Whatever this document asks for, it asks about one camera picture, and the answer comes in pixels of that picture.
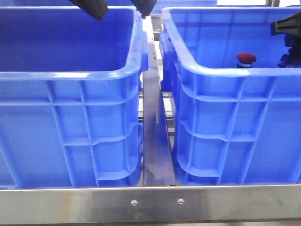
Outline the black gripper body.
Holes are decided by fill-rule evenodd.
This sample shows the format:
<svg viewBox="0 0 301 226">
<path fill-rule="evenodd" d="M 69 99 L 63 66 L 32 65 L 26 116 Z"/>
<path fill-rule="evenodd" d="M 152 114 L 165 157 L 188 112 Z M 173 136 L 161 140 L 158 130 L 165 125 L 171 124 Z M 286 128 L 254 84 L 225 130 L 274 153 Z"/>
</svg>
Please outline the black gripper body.
<svg viewBox="0 0 301 226">
<path fill-rule="evenodd" d="M 285 46 L 289 47 L 288 53 L 281 56 L 278 66 L 280 68 L 300 68 L 301 13 L 274 21 L 270 27 L 272 36 L 285 34 Z"/>
</svg>

